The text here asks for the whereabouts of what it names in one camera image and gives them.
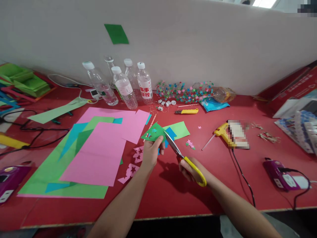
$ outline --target plastic water bottle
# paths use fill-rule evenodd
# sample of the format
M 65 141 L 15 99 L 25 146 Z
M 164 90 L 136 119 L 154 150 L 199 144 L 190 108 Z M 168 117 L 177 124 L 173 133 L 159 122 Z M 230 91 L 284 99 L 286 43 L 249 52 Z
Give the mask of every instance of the plastic water bottle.
M 109 83 L 106 81 L 106 77 L 98 70 L 92 62 L 83 62 L 83 66 L 88 71 L 88 76 L 92 85 L 99 92 L 102 98 L 109 106 L 115 106 L 118 104 L 118 98 L 112 91 Z
M 130 80 L 134 95 L 137 101 L 142 101 L 141 91 L 138 83 L 138 76 L 133 68 L 133 63 L 131 59 L 124 59 L 125 64 L 125 75 Z
M 112 89 L 116 89 L 114 83 L 113 83 L 113 73 L 111 71 L 111 68 L 115 66 L 113 58 L 111 56 L 104 56 L 104 59 L 108 65 L 109 73 L 110 73 L 110 86 Z
M 151 104 L 153 103 L 153 93 L 150 75 L 145 71 L 143 62 L 138 62 L 138 68 L 138 82 L 143 101 L 145 104 Z
M 111 68 L 113 72 L 113 83 L 122 96 L 123 101 L 126 103 L 130 110 L 134 110 L 138 107 L 131 83 L 128 77 L 122 73 L 120 67 L 114 66 Z

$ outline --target white plastic bottle cap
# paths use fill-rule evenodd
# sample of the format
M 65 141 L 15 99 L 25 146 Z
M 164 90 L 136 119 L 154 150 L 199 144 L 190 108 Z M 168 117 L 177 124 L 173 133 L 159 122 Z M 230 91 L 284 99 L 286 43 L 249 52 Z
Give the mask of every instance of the white plastic bottle cap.
M 94 69 L 95 66 L 93 65 L 93 63 L 91 63 L 90 61 L 86 61 L 86 62 L 83 62 L 83 66 L 85 69 L 89 70 L 89 69 Z
M 119 66 L 113 66 L 111 70 L 114 74 L 120 74 L 122 72 Z
M 139 68 L 139 69 L 145 69 L 145 63 L 143 63 L 143 62 L 138 62 L 138 68 Z
M 130 67 L 130 66 L 133 65 L 131 59 L 124 59 L 124 64 L 125 64 L 127 67 Z

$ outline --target green paper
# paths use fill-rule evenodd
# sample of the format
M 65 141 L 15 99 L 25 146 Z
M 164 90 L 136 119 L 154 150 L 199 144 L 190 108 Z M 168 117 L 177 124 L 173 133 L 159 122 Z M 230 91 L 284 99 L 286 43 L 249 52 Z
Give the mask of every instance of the green paper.
M 156 141 L 156 139 L 159 136 L 164 136 L 163 141 L 166 140 L 166 135 L 164 133 L 164 129 L 156 122 L 154 125 L 143 135 L 141 136 L 142 139 L 144 140 L 149 140 L 149 141 Z
M 105 28 L 114 45 L 129 44 L 129 40 L 121 25 L 105 24 Z
M 185 126 L 185 123 L 183 121 L 179 122 L 179 123 L 175 123 L 175 124 L 170 125 L 170 126 L 163 127 L 163 129 L 166 130 L 169 127 L 177 135 L 177 137 L 174 138 L 175 140 L 190 135 L 190 133 L 189 133 L 189 131 L 188 131 L 188 129 Z
M 69 111 L 72 111 L 76 108 L 79 108 L 83 105 L 85 105 L 87 103 L 87 101 L 83 101 L 80 98 L 75 98 L 74 100 L 72 100 L 70 103 L 61 106 L 61 107 L 57 107 L 55 109 L 34 115 L 34 116 L 30 116 L 28 117 L 28 119 L 31 119 L 32 121 L 36 121 L 38 123 L 44 124 L 49 122 L 50 120 L 53 120 L 54 118 L 59 117 L 60 115 L 63 115 Z
M 113 120 L 113 117 L 93 117 L 83 132 L 78 135 L 78 138 L 74 141 L 68 151 L 60 159 L 60 161 L 58 161 L 68 139 L 67 134 L 18 193 L 64 197 L 104 198 L 108 189 L 107 186 L 77 183 L 73 186 L 48 193 L 45 193 L 45 191 L 48 183 L 69 184 L 67 181 L 59 180 L 65 169 L 68 167 L 70 162 L 72 162 L 98 122 L 112 123 Z

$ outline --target yellow tool handle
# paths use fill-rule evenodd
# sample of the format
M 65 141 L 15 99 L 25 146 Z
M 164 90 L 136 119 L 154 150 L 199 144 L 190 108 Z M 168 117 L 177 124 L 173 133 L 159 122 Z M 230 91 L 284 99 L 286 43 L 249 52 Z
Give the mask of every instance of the yellow tool handle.
M 197 114 L 198 108 L 196 109 L 191 109 L 191 110 L 182 110 L 181 114 Z
M 197 168 L 196 165 L 193 164 L 193 162 L 191 162 L 189 160 L 189 158 L 187 158 L 186 156 L 184 157 L 184 159 L 200 176 L 202 182 L 197 182 L 200 186 L 205 187 L 207 185 L 207 181 L 205 179 L 205 176 L 200 172 L 199 168 Z

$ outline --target bottle cap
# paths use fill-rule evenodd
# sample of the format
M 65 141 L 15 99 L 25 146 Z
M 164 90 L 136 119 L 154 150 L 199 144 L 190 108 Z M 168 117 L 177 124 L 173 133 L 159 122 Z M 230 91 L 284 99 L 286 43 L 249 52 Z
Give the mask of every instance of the bottle cap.
M 131 59 L 124 59 L 124 64 L 125 64 L 127 67 L 130 67 L 130 66 L 133 65 Z
M 89 70 L 89 69 L 94 69 L 95 66 L 93 65 L 93 63 L 91 63 L 90 61 L 86 61 L 86 62 L 83 62 L 83 66 L 85 69 Z
M 114 66 L 111 70 L 114 74 L 120 74 L 122 72 L 119 66 Z
M 145 69 L 145 63 L 143 63 L 143 62 L 138 62 L 138 68 L 139 68 L 139 69 Z
M 113 58 L 111 56 L 104 56 L 104 59 L 107 63 L 113 62 Z

